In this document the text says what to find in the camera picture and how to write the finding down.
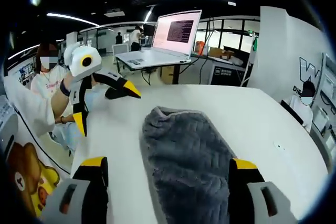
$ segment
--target person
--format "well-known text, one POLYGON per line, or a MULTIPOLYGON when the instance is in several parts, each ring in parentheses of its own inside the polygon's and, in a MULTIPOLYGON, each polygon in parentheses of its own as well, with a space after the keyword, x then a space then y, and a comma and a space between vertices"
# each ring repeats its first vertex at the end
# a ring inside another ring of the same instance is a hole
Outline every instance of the person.
MULTIPOLYGON (((58 51, 56 42, 41 43, 38 47, 35 60, 36 75, 32 80, 30 89, 45 99, 53 96, 60 87, 62 79, 67 74, 65 68, 57 65, 57 60, 58 51)), ((73 151, 74 145, 71 143, 72 139, 66 138, 66 133, 64 133, 65 127, 70 127, 70 125, 66 124, 75 124, 70 103, 68 103, 64 113, 55 119, 55 127, 51 133, 51 137, 64 148, 71 147, 70 150, 73 151)))
POLYGON ((70 90, 72 80, 73 76, 71 72, 68 72, 54 95, 47 99, 33 93, 12 76, 3 77, 3 85, 10 103, 20 111, 39 137, 53 131, 56 119, 64 113, 69 97, 64 94, 63 90, 70 90))
POLYGON ((139 51, 140 50, 140 43, 139 40, 141 38, 142 32, 141 32, 140 26, 136 26, 135 30, 131 33, 130 39, 131 39, 131 51, 139 51))
MULTIPOLYGON (((45 99, 53 96, 67 74, 67 70, 62 66, 52 65, 51 62, 56 60, 53 60, 55 55, 57 55, 57 48, 53 43, 42 43, 37 50, 35 65, 37 74, 32 80, 30 89, 45 99)), ((104 84, 96 82, 93 77, 91 77, 91 85, 92 89, 88 90, 85 95, 88 110, 91 110, 96 95, 100 94, 103 88, 107 88, 104 84)), ((72 106, 69 102, 63 114, 55 119, 55 127, 51 137, 74 153, 82 135, 75 124, 72 112, 72 106)))
POLYGON ((115 43, 122 44, 122 36, 120 32, 118 32, 118 35, 115 37, 115 43))
POLYGON ((299 115, 303 120, 303 127, 309 133, 311 129, 311 124, 313 121, 313 112, 311 110, 310 104, 315 96, 315 86, 311 81, 306 81, 303 83, 302 93, 300 97, 297 95, 292 95, 286 100, 286 103, 299 115))

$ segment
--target sticker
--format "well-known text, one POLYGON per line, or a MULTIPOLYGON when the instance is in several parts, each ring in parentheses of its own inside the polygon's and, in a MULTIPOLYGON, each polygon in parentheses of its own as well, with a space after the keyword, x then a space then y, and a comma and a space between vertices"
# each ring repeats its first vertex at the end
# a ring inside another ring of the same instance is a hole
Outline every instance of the sticker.
POLYGON ((216 68, 215 69, 215 75, 219 76, 221 74, 221 69, 220 68, 216 68))
POLYGON ((16 184, 17 188, 19 188, 20 191, 24 191, 25 190, 25 181, 24 181, 21 173, 16 172, 14 174, 14 179, 15 179, 15 184, 16 184))

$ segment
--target white wall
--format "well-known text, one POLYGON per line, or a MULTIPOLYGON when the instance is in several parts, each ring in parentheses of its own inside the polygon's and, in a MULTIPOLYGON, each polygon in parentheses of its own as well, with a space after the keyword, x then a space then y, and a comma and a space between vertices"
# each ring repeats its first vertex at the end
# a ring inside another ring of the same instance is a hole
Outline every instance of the white wall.
POLYGON ((106 48, 106 52, 112 52, 112 46, 116 43, 116 36, 118 35, 118 32, 121 33, 121 36, 123 37, 124 34, 127 34, 127 30, 134 30, 135 26, 124 26, 124 27, 118 27, 118 28, 111 28, 111 30, 101 30, 98 31, 99 33, 106 33, 106 35, 102 35, 98 37, 98 48, 106 48))
MULTIPOLYGON (((316 73, 321 69, 322 52, 333 58, 324 33, 289 16, 284 9, 260 7, 258 52, 248 87, 259 88, 281 101, 291 96, 294 86, 302 90, 306 80, 300 74, 300 57, 312 64, 316 73)), ((317 85, 319 75, 311 81, 317 85)))

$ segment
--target desk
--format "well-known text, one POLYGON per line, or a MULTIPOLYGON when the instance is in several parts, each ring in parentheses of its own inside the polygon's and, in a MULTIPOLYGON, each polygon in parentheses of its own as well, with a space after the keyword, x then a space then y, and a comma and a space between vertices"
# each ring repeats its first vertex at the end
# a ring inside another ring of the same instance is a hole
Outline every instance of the desk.
POLYGON ((142 99, 124 97, 94 102, 88 137, 79 143, 71 174, 91 157, 109 162, 109 207, 113 223, 157 223, 139 147, 144 118, 155 106, 203 111, 238 158, 256 164, 301 218, 317 199, 328 172, 305 129, 258 89, 166 85, 139 87, 142 99))
POLYGON ((139 54, 135 55, 135 54, 130 54, 129 52, 126 52, 123 54, 116 55, 115 58, 117 59, 118 73, 121 73, 119 61, 122 62, 130 71, 174 66, 173 84, 178 84, 178 78, 180 76, 180 66, 189 65, 191 62, 190 59, 185 60, 185 59, 182 59, 181 57, 163 54, 163 53, 156 55, 155 58, 149 58, 148 62, 146 62, 145 64, 142 63, 140 65, 135 65, 131 63, 131 61, 139 61, 139 54))

